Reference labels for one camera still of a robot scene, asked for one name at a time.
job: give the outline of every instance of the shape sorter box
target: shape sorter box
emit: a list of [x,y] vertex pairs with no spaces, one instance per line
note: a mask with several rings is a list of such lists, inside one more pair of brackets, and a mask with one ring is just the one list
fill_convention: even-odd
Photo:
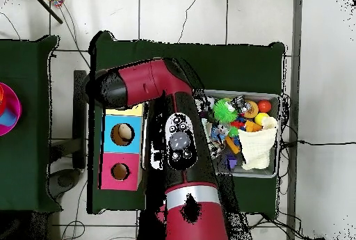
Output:
[[[134,138],[126,146],[116,145],[111,140],[111,130],[117,124],[128,124],[134,133]],[[141,138],[143,126],[143,105],[123,111],[107,109],[105,115],[104,152],[101,170],[99,171],[99,189],[136,191],[142,179]],[[118,164],[124,164],[129,174],[123,180],[114,178],[112,169]]]
[[[111,169],[117,163],[129,168],[129,175],[120,181],[112,176]],[[140,155],[134,153],[103,153],[101,190],[136,191],[140,184]]]

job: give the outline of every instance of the blue object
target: blue object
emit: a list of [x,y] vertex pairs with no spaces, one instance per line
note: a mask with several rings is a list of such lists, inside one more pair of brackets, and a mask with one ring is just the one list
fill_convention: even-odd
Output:
[[235,121],[246,122],[246,119],[243,118],[242,116],[237,116],[237,118],[235,119]]
[[[127,123],[133,128],[135,136],[128,146],[118,146],[111,140],[111,130],[119,123]],[[140,153],[141,123],[138,116],[106,115],[104,132],[104,152],[110,153]]]
[[227,168],[229,170],[233,169],[235,167],[235,165],[237,164],[237,160],[234,155],[228,154],[226,156],[226,160],[227,160]]
[[238,139],[238,136],[234,137],[233,142],[236,146],[240,146],[240,140]]
[[0,115],[0,125],[5,127],[11,127],[16,123],[16,115],[12,113],[9,109],[5,108],[5,111]]
[[225,135],[218,134],[218,128],[214,128],[211,130],[211,140],[212,141],[218,141],[218,136],[220,136],[220,139],[223,141],[225,140]]

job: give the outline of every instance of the red ball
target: red ball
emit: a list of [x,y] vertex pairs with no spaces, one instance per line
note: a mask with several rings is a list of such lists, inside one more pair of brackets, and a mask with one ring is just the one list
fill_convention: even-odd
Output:
[[261,100],[258,103],[258,106],[259,106],[259,112],[264,112],[264,113],[269,112],[270,109],[272,108],[272,105],[267,100]]

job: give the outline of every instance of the yellow panel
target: yellow panel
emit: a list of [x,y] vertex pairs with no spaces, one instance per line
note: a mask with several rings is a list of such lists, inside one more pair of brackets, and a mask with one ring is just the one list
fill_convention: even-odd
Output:
[[129,115],[129,116],[142,116],[143,114],[143,105],[135,105],[132,109],[127,110],[116,110],[116,109],[107,109],[107,115]]

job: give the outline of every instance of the gray bin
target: gray bin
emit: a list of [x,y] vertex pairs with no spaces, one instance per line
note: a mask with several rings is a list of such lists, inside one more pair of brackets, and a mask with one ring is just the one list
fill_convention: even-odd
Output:
[[233,92],[226,90],[204,90],[205,95],[211,96],[217,99],[234,98],[239,95],[245,96],[245,100],[251,100],[258,102],[259,100],[268,100],[272,105],[272,109],[268,112],[269,116],[274,117],[278,121],[278,129],[275,145],[270,150],[270,164],[263,170],[251,169],[244,170],[241,166],[243,163],[242,154],[239,152],[235,154],[237,159],[237,165],[230,170],[226,164],[227,154],[234,154],[229,146],[225,146],[225,149],[221,152],[220,156],[213,159],[213,165],[216,173],[232,173],[235,177],[257,177],[257,178],[271,178],[276,176],[279,167],[280,160],[280,134],[281,134],[281,114],[282,114],[282,101],[279,95],[274,94],[260,94],[260,93],[247,93],[247,92]]

